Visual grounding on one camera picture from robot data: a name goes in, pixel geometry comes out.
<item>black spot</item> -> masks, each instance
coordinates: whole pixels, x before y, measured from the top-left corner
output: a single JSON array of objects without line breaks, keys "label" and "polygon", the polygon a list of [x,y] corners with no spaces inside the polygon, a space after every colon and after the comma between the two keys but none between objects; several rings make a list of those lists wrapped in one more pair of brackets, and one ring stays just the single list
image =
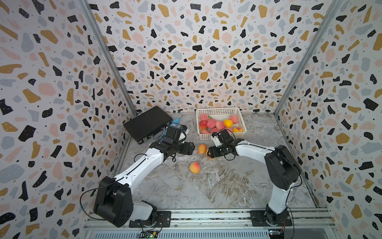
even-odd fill
[{"label": "black spot", "polygon": [[42,112],[42,117],[43,118],[46,118],[46,117],[49,117],[53,114],[53,109],[50,108],[50,109],[47,109],[45,111]]},{"label": "black spot", "polygon": [[276,51],[278,51],[278,52],[285,51],[285,46],[278,46],[278,47],[276,47]]},{"label": "black spot", "polygon": [[25,18],[28,18],[29,17],[29,13],[27,13],[24,9],[22,8],[19,8],[19,13],[25,17]]},{"label": "black spot", "polygon": [[337,21],[343,22],[343,21],[345,20],[346,17],[347,17],[346,15],[344,15],[344,16],[338,16],[338,17],[336,17],[335,19],[336,19]]},{"label": "black spot", "polygon": [[200,11],[200,4],[190,4],[191,9],[199,10]]},{"label": "black spot", "polygon": [[371,169],[373,168],[373,162],[363,162],[362,165],[358,168],[359,170]]},{"label": "black spot", "polygon": [[38,216],[39,216],[39,213],[38,213],[38,210],[37,208],[32,208],[29,210],[29,216],[31,217],[31,220],[30,221],[35,221],[37,220]]},{"label": "black spot", "polygon": [[53,158],[56,158],[58,153],[60,152],[61,148],[62,148],[61,145],[57,145],[56,148],[54,149],[53,153],[50,156]]},{"label": "black spot", "polygon": [[110,8],[119,8],[119,2],[114,2],[112,4],[110,4]]},{"label": "black spot", "polygon": [[202,45],[192,46],[192,49],[198,52],[198,51],[202,50]]},{"label": "black spot", "polygon": [[27,139],[32,138],[36,128],[27,125],[19,136],[19,140],[25,142]]},{"label": "black spot", "polygon": [[117,48],[116,48],[115,46],[108,46],[108,48],[109,48],[109,51],[111,51],[111,52],[116,52],[116,51],[118,51]]},{"label": "black spot", "polygon": [[23,190],[21,196],[19,197],[20,199],[23,199],[24,201],[28,200],[28,192],[26,190],[26,181],[24,181],[22,184],[21,184],[21,188]]},{"label": "black spot", "polygon": [[375,103],[374,101],[372,101],[371,99],[369,98],[366,98],[363,103],[365,104],[365,107],[367,109],[370,109],[372,111],[374,111],[377,107],[378,107],[378,104]]},{"label": "black spot", "polygon": [[290,5],[291,11],[300,11],[301,6],[299,5]]},{"label": "black spot", "polygon": [[53,66],[53,70],[56,76],[62,76],[62,71],[58,69],[56,66]]},{"label": "black spot", "polygon": [[223,2],[218,2],[212,5],[212,8],[221,8]]}]

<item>peach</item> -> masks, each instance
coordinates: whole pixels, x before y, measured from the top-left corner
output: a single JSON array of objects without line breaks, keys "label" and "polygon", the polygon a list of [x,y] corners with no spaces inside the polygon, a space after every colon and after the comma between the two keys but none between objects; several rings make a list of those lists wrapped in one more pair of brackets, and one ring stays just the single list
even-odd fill
[{"label": "peach", "polygon": [[224,127],[225,127],[225,124],[224,124],[223,121],[221,121],[221,120],[216,121],[216,128],[217,128],[218,130],[221,130],[221,129],[224,128]]},{"label": "peach", "polygon": [[208,120],[208,115],[207,114],[201,114],[200,115],[200,121]]},{"label": "peach", "polygon": [[193,162],[190,165],[190,171],[193,174],[198,174],[200,172],[200,165],[197,162]]},{"label": "peach", "polygon": [[239,117],[237,115],[231,115],[230,120],[232,120],[232,123],[237,124],[239,122]]},{"label": "peach", "polygon": [[219,130],[215,127],[215,128],[212,128],[212,129],[210,130],[210,133],[213,133],[213,132],[219,132]]}]

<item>pink spot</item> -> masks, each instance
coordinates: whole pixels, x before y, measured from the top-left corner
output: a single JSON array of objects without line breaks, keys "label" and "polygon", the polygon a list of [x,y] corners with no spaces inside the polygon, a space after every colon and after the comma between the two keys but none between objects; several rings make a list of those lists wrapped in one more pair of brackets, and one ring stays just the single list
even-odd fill
[{"label": "pink spot", "polygon": [[49,127],[49,133],[54,137],[58,137],[58,129],[57,124],[51,124]]},{"label": "pink spot", "polygon": [[222,35],[222,40],[224,41],[225,44],[230,44],[232,40],[232,36],[229,33],[224,33]]},{"label": "pink spot", "polygon": [[58,180],[62,180],[62,171],[61,171],[61,163],[57,162],[54,165],[53,172],[52,172],[53,177],[57,178]]},{"label": "pink spot", "polygon": [[133,34],[133,39],[139,43],[139,44],[143,44],[143,36],[141,36],[140,34],[138,33],[134,33]]},{"label": "pink spot", "polygon": [[12,151],[12,153],[10,153],[6,158],[5,160],[7,162],[12,162],[15,157],[20,153],[20,151],[22,150],[23,146],[20,146],[20,147],[17,147],[15,150]]},{"label": "pink spot", "polygon": [[20,56],[16,53],[13,53],[11,51],[8,51],[7,49],[5,49],[4,47],[0,47],[0,49],[7,55],[9,56],[11,59],[15,59],[15,60],[20,60]]},{"label": "pink spot", "polygon": [[45,96],[54,96],[56,94],[56,90],[50,83],[40,83],[39,92]]},{"label": "pink spot", "polygon": [[334,55],[335,55],[334,49],[333,48],[329,49],[326,52],[326,61],[327,62],[331,61],[333,59]]}]

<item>gray spot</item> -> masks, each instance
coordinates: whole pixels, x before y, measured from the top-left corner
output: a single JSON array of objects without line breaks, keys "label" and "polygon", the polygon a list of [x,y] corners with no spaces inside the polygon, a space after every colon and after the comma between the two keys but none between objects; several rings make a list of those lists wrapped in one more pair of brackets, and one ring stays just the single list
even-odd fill
[{"label": "gray spot", "polygon": [[15,97],[13,97],[12,100],[13,100],[14,102],[16,102],[16,103],[19,103],[19,102],[22,101],[22,99],[20,98],[20,96],[15,96]]},{"label": "gray spot", "polygon": [[62,60],[60,59],[60,58],[58,58],[58,57],[55,57],[55,58],[50,58],[54,63],[57,63],[57,64],[59,64],[59,65],[61,65],[61,63],[62,63]]},{"label": "gray spot", "polygon": [[66,119],[68,120],[68,126],[69,126],[70,128],[72,128],[73,130],[76,130],[77,127],[78,127],[78,123],[77,123],[77,121],[73,118],[73,116],[72,116],[72,115],[69,115]]},{"label": "gray spot", "polygon": [[52,191],[56,189],[56,183],[50,182],[46,187],[43,189],[40,189],[39,192],[46,192],[46,191]]},{"label": "gray spot", "polygon": [[238,8],[238,12],[239,13],[245,13],[248,10],[250,4],[251,4],[250,1],[244,3],[244,5],[242,5],[241,7]]},{"label": "gray spot", "polygon": [[48,25],[47,21],[45,21],[45,19],[43,19],[42,16],[39,16],[37,22],[40,23],[43,27],[46,27]]},{"label": "gray spot", "polygon": [[361,149],[363,150],[365,154],[369,154],[377,150],[382,150],[382,145],[379,142],[378,143],[367,142],[366,144],[361,146]]},{"label": "gray spot", "polygon": [[363,213],[365,213],[365,215],[366,215],[367,217],[371,217],[371,216],[373,215],[373,213],[372,213],[368,208],[366,208],[366,207],[365,207],[365,209],[363,210]]},{"label": "gray spot", "polygon": [[80,43],[80,44],[82,44],[83,46],[85,45],[85,44],[81,41],[81,37],[79,37],[79,36],[73,34],[73,38],[74,38],[74,40],[76,41],[76,43]]},{"label": "gray spot", "polygon": [[7,86],[7,87],[12,87],[13,82],[16,82],[16,80],[14,80],[14,79],[1,79],[0,80],[0,85]]},{"label": "gray spot", "polygon": [[165,28],[167,28],[167,30],[171,33],[171,34],[174,34],[176,33],[176,30],[174,29],[174,27],[170,24],[166,24],[165,25]]},{"label": "gray spot", "polygon": [[24,33],[23,42],[21,43],[21,49],[23,50],[23,52],[30,52],[31,50],[33,50],[33,48],[34,48],[34,45],[31,38],[29,37],[29,34]]},{"label": "gray spot", "polygon": [[357,50],[355,50],[353,53],[352,60],[358,60],[358,56],[359,56],[359,54],[358,54]]},{"label": "gray spot", "polygon": [[340,186],[341,190],[344,192],[353,192],[353,189],[346,186],[343,182],[339,182],[338,185]]},{"label": "gray spot", "polygon": [[4,150],[7,150],[9,148],[12,148],[15,145],[15,139],[10,136],[5,136],[1,142],[1,147]]},{"label": "gray spot", "polygon": [[179,51],[175,50],[172,52],[172,55],[177,59],[177,60],[181,60],[182,59],[182,53],[180,53]]},{"label": "gray spot", "polygon": [[40,112],[33,111],[31,109],[29,109],[28,112],[31,114],[31,118],[32,118],[33,122],[38,122],[39,121],[39,114],[40,114]]},{"label": "gray spot", "polygon": [[144,61],[142,61],[142,60],[139,61],[138,68],[141,72],[144,72],[146,70],[145,65],[144,65]]},{"label": "gray spot", "polygon": [[361,90],[361,95],[363,95],[363,96],[368,96],[368,95],[370,95],[371,94],[371,89],[362,89]]},{"label": "gray spot", "polygon": [[10,165],[0,171],[0,182],[2,184],[16,180],[25,172],[25,170],[17,164]]},{"label": "gray spot", "polygon": [[86,75],[85,76],[85,82],[89,85],[92,85],[92,84],[94,84],[94,79],[91,75]]},{"label": "gray spot", "polygon": [[370,59],[367,57],[362,58],[361,70],[368,71],[370,66]]},{"label": "gray spot", "polygon": [[28,210],[28,206],[27,206],[27,205],[24,205],[24,206],[20,209],[20,214],[21,214],[21,216],[25,216],[27,210]]},{"label": "gray spot", "polygon": [[338,90],[338,99],[340,101],[347,99],[348,96],[349,96],[349,92],[347,88],[341,88]]},{"label": "gray spot", "polygon": [[215,70],[221,70],[222,66],[223,66],[223,61],[222,60],[218,61],[217,64],[215,65]]},{"label": "gray spot", "polygon": [[349,219],[348,217],[346,216],[346,214],[342,214],[342,218],[341,218],[341,222],[342,222],[342,225],[347,228],[348,225],[349,225]]},{"label": "gray spot", "polygon": [[158,31],[162,31],[162,30],[163,30],[163,28],[162,28],[161,26],[156,25],[155,23],[154,23],[154,26],[155,26],[155,28],[156,28]]},{"label": "gray spot", "polygon": [[186,19],[186,26],[188,26],[191,30],[194,30],[193,27],[192,27],[192,22],[190,19]]},{"label": "gray spot", "polygon": [[264,26],[264,25],[258,25],[258,26],[257,26],[257,29],[259,29],[259,32],[260,32],[261,34],[265,34],[265,33],[267,33],[267,30],[265,29],[265,26]]},{"label": "gray spot", "polygon": [[261,60],[262,56],[264,55],[264,53],[262,53],[261,51],[256,51],[255,54],[253,54],[253,56],[255,57],[256,60]]},{"label": "gray spot", "polygon": [[145,12],[147,12],[147,10],[149,9],[149,8],[148,8],[148,5],[149,5],[149,2],[148,2],[148,1],[144,1],[144,2],[138,7],[138,12],[140,12],[140,13],[145,13]]},{"label": "gray spot", "polygon": [[278,26],[280,27],[281,31],[284,31],[284,26],[286,25],[286,23],[284,22],[283,19],[281,19],[281,21],[278,23]]},{"label": "gray spot", "polygon": [[373,27],[373,24],[369,24],[369,25],[362,26],[362,27],[355,29],[354,32],[358,35],[363,35],[366,32],[368,32],[372,27]]}]

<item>yellow spot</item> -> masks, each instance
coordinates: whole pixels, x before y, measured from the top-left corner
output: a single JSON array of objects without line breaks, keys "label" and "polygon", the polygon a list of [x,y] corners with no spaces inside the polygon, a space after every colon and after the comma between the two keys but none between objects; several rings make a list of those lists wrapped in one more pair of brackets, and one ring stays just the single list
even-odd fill
[{"label": "yellow spot", "polygon": [[122,11],[118,11],[118,12],[117,12],[117,15],[120,16],[120,17],[122,17],[122,18],[124,18],[124,17],[129,17],[129,18],[131,18],[131,16],[130,16],[129,14],[124,13],[124,12],[122,12]]},{"label": "yellow spot", "polygon": [[131,40],[129,33],[125,29],[122,30],[122,37],[125,38],[126,40]]},{"label": "yellow spot", "polygon": [[348,52],[351,51],[354,47],[356,47],[357,45],[359,44],[359,40],[356,40],[349,48],[348,48]]},{"label": "yellow spot", "polygon": [[157,52],[158,52],[157,49],[152,49],[151,51],[149,51],[149,52],[148,52],[149,59],[151,59],[151,58],[155,55],[155,53],[157,53]]},{"label": "yellow spot", "polygon": [[15,126],[13,126],[9,122],[4,122],[1,125],[3,126],[3,130],[6,132],[16,132],[18,130]]},{"label": "yellow spot", "polygon": [[74,157],[78,153],[76,145],[72,142],[68,143],[68,146],[66,147],[66,153],[71,157]]},{"label": "yellow spot", "polygon": [[167,18],[169,17],[168,8],[165,5],[158,4],[159,10],[162,12],[162,15]]},{"label": "yellow spot", "polygon": [[218,29],[215,29],[215,32],[214,32],[212,37],[215,38],[216,40],[220,39],[220,37],[219,37],[219,30]]},{"label": "yellow spot", "polygon": [[230,52],[230,53],[231,53],[230,58],[234,57],[234,56],[235,56],[237,53],[239,53],[239,52],[241,52],[240,49],[236,49],[236,50],[231,51],[231,52]]},{"label": "yellow spot", "polygon": [[272,76],[272,80],[278,80],[281,76],[281,72],[276,72]]},{"label": "yellow spot", "polygon": [[340,133],[335,137],[337,144],[343,144],[349,142],[350,137],[345,133]]},{"label": "yellow spot", "polygon": [[323,72],[322,75],[320,76],[320,78],[327,78],[327,77],[333,77],[333,73],[332,72]]},{"label": "yellow spot", "polygon": [[268,11],[268,8],[266,6],[259,5],[259,13],[261,18],[264,18],[267,16],[267,11]]},{"label": "yellow spot", "polygon": [[29,103],[35,103],[36,101],[41,100],[41,97],[31,92],[29,89],[23,90],[25,97]]},{"label": "yellow spot", "polygon": [[243,17],[243,21],[241,22],[241,25],[240,25],[240,27],[242,28],[242,27],[244,27],[244,24],[245,24],[245,22],[247,21],[247,17],[245,16],[245,17]]},{"label": "yellow spot", "polygon": [[194,20],[195,20],[197,23],[200,21],[200,19],[199,19],[199,15],[198,15],[197,13],[195,13]]},{"label": "yellow spot", "polygon": [[322,52],[325,52],[326,47],[327,47],[328,45],[329,45],[329,42],[326,41],[326,42],[321,46],[321,51],[322,51]]},{"label": "yellow spot", "polygon": [[301,40],[306,41],[308,39],[309,31],[306,30],[304,34],[300,37]]},{"label": "yellow spot", "polygon": [[345,33],[339,24],[335,25],[335,30],[341,32],[342,35]]},{"label": "yellow spot", "polygon": [[58,43],[57,37],[53,34],[53,32],[51,30],[42,30],[42,31],[40,31],[40,33],[43,37],[50,40],[52,43],[54,43],[54,44]]},{"label": "yellow spot", "polygon": [[206,80],[207,77],[208,77],[208,72],[202,72],[202,73],[200,74],[200,78],[201,78],[202,80]]},{"label": "yellow spot", "polygon": [[2,30],[3,32],[5,32],[6,34],[10,35],[12,38],[15,38],[16,40],[18,40],[18,35],[17,33],[15,33],[14,31],[6,28],[5,26],[1,25],[0,24],[0,30]]},{"label": "yellow spot", "polygon": [[317,19],[317,18],[324,19],[324,16],[322,14],[320,14],[320,13],[314,13],[313,17],[314,17],[314,19]]}]

